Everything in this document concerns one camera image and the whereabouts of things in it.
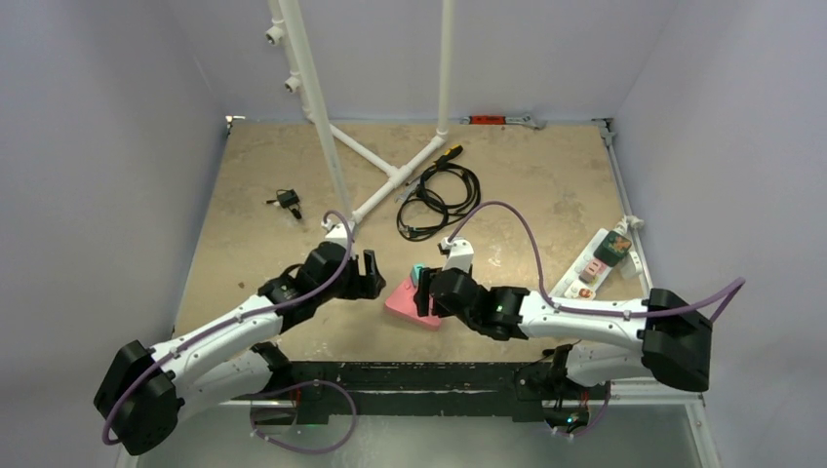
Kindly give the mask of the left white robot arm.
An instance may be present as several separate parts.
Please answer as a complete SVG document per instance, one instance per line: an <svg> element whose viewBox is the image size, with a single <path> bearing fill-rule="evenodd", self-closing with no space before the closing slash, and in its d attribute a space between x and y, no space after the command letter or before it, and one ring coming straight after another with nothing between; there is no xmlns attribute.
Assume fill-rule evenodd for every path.
<svg viewBox="0 0 827 468"><path fill-rule="evenodd" d="M324 241L195 331L152 345L124 344L93 399L103 443L142 455L205 408L245 395L282 397L293 389L291 363L271 338L332 300L376 299L385 286L374 251L355 254L346 241Z"/></svg>

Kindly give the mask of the black plug adapter with cable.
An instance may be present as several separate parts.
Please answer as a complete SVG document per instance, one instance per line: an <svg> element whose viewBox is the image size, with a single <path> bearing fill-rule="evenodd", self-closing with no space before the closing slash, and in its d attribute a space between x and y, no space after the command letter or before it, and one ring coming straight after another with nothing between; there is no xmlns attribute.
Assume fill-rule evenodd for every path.
<svg viewBox="0 0 827 468"><path fill-rule="evenodd" d="M289 211L296 220L302 220L300 199L293 189L278 189L276 196L264 201L265 205L275 206Z"/></svg>

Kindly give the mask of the pink power socket block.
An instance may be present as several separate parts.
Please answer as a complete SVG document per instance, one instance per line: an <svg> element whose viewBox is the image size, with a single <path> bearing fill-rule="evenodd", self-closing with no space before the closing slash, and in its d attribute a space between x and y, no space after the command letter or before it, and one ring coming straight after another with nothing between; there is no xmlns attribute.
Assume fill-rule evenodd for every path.
<svg viewBox="0 0 827 468"><path fill-rule="evenodd" d="M410 277L406 278L385 300L384 311L410 324L436 331L442 325L442 320L434 316L419 316L414 297L416 285Z"/></svg>

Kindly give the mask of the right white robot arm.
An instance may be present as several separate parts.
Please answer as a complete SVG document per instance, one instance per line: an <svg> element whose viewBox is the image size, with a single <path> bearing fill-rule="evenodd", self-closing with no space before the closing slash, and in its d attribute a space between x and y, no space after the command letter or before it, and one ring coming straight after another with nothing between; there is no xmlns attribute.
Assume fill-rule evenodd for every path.
<svg viewBox="0 0 827 468"><path fill-rule="evenodd" d="M713 324L669 290L600 301L589 313L574 299L545 299L522 287L487 289L460 269L425 268L414 303L420 316L455 317L493 340L579 341L558 353L547 372L550 389L562 397L609 380L646 376L687 392L710 386Z"/></svg>

